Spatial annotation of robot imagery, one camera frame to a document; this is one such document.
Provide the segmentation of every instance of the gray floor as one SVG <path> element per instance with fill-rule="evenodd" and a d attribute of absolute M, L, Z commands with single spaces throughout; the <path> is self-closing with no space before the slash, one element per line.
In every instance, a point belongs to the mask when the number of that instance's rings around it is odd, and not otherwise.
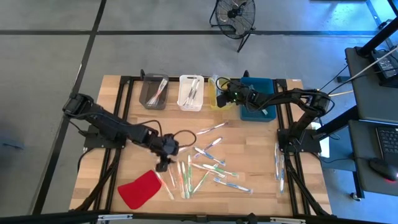
<path fill-rule="evenodd" d="M 100 0 L 3 0 L 0 29 L 89 30 L 99 4 Z M 108 1 L 99 29 L 209 30 L 213 4 L 210 0 Z M 382 20 L 393 18 L 386 1 L 373 4 Z M 376 28 L 364 2 L 256 1 L 256 9 L 258 30 Z M 0 35 L 0 134 L 25 144 L 24 150 L 0 148 L 2 217 L 28 212 L 87 40 L 85 35 Z M 345 66 L 344 49 L 368 40 L 369 37 L 252 36 L 237 54 L 239 41 L 222 35 L 97 36 L 81 92 L 96 97 L 103 75 L 138 75 L 140 69 L 168 75 L 215 73 L 229 77 L 240 77 L 247 69 L 253 77 L 299 78 L 306 88 L 320 88 Z M 341 91 L 350 89 L 346 85 Z M 355 104 L 352 94 L 337 96 L 335 101 L 336 108 L 324 121 Z M 83 138 L 69 128 L 45 213 L 68 210 L 82 144 Z M 354 202 L 347 196 L 354 191 L 350 173 L 325 170 L 324 176 L 335 215 L 396 222 L 395 197 L 366 193 L 365 200 Z"/>

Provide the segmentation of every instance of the wooden tabletop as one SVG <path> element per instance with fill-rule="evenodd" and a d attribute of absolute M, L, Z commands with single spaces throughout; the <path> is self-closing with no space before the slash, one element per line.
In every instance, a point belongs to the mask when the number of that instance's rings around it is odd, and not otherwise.
<path fill-rule="evenodd" d="M 97 103 L 108 111 L 113 111 L 118 92 L 120 76 L 106 75 L 103 78 L 99 91 Z M 287 80 L 288 88 L 302 88 L 300 80 Z M 189 129 L 194 133 L 201 129 L 212 127 L 226 120 L 229 125 L 218 128 L 210 133 L 198 136 L 196 146 L 203 148 L 218 137 L 223 137 L 222 142 L 209 150 L 213 156 L 224 159 L 225 170 L 237 172 L 239 178 L 228 177 L 228 182 L 233 182 L 243 187 L 253 189 L 253 194 L 242 192 L 221 184 L 213 182 L 213 175 L 210 175 L 197 193 L 190 199 L 182 199 L 179 189 L 172 190 L 175 200 L 169 199 L 167 191 L 161 188 L 141 208 L 131 210 L 124 203 L 115 188 L 112 212 L 142 212 L 142 213 L 173 213 L 173 214 L 209 214 L 209 215 L 283 215 L 291 216 L 289 189 L 285 180 L 285 191 L 279 193 L 279 182 L 275 180 L 274 148 L 277 140 L 276 129 L 278 121 L 275 119 L 268 123 L 241 121 L 239 108 L 233 106 L 228 111 L 213 111 L 209 105 L 207 84 L 205 85 L 204 104 L 200 112 L 181 111 L 177 105 L 178 82 L 169 83 L 169 96 L 166 109 L 147 110 L 139 103 L 142 82 L 134 82 L 132 99 L 129 107 L 127 121 L 141 123 L 150 119 L 157 119 L 162 125 L 163 134 L 176 133 L 181 129 Z M 124 108 L 127 85 L 125 86 L 121 108 Z M 284 112 L 285 127 L 287 117 Z M 302 115 L 302 110 L 292 105 L 294 120 Z M 189 134 L 176 136 L 181 144 L 188 144 L 192 141 Z M 193 156 L 196 152 L 189 149 L 178 155 L 178 160 L 187 164 L 187 156 Z M 100 175 L 103 162 L 104 149 L 95 149 L 88 153 L 82 160 L 80 171 L 76 180 L 70 208 L 76 208 L 93 190 Z M 127 143 L 121 154 L 119 170 L 116 179 L 116 187 L 122 184 L 133 182 L 143 173 L 154 169 L 156 157 L 149 153 L 148 149 Z M 302 167 L 305 183 L 314 198 L 324 210 L 331 213 L 325 181 L 323 180 L 322 169 L 319 161 L 311 154 L 301 154 Z M 200 157 L 194 162 L 212 164 L 213 161 Z M 193 186 L 205 174 L 204 171 L 193 167 Z M 168 173 L 162 177 L 172 188 Z M 100 208 L 104 208 L 108 184 L 103 190 L 103 199 Z M 298 210 L 303 213 L 302 201 L 299 188 L 296 186 Z"/>

